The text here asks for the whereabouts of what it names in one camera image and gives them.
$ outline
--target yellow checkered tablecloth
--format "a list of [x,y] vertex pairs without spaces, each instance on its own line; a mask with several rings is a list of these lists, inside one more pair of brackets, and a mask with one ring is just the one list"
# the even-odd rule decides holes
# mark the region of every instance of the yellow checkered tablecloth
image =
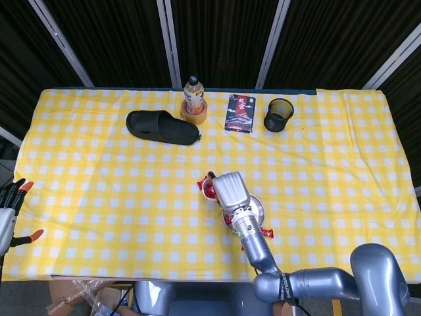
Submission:
[[[213,170],[239,171],[262,200],[283,271],[350,271],[352,250],[377,242],[394,252],[407,280],[421,281],[421,215],[381,92],[254,94],[252,134],[224,130],[228,96],[205,93],[203,137],[180,146],[135,138],[126,116],[166,109],[178,117],[182,92],[45,90],[16,165],[15,178],[35,184],[15,236],[45,233],[9,250],[5,278],[251,280],[239,238],[196,185]],[[295,107],[277,134],[263,126],[275,97]]]

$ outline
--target black curtain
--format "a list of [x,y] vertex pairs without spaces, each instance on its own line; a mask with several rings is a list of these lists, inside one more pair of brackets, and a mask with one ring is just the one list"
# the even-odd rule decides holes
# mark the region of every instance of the black curtain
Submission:
[[22,139],[42,90],[81,85],[29,2],[2,1],[0,126]]
[[182,84],[254,88],[278,0],[172,0]]
[[291,1],[264,87],[361,89],[420,22],[420,1]]
[[172,86],[155,0],[44,2],[95,86]]
[[421,186],[421,47],[382,84],[412,173]]

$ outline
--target slipper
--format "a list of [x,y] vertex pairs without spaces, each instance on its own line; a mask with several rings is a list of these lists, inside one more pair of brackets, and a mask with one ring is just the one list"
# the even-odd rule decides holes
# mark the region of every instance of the slipper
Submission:
[[142,140],[191,145],[201,135],[196,125],[174,118],[167,111],[133,111],[126,119],[127,129]]

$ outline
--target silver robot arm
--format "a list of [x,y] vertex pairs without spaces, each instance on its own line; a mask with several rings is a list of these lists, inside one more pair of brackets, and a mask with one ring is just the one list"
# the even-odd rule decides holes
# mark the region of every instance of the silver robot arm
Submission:
[[240,173],[209,176],[224,214],[233,215],[233,226],[250,264],[262,272],[253,281],[259,300],[292,304],[298,298],[361,300],[363,315],[404,315],[408,287],[396,258],[386,247],[367,244],[356,248],[351,255],[355,278],[335,267],[282,273],[251,212],[250,195]]

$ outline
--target book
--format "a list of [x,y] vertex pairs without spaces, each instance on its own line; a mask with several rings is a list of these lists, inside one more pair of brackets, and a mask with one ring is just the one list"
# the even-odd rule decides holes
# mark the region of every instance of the book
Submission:
[[255,115],[255,97],[232,94],[226,110],[225,129],[251,133]]

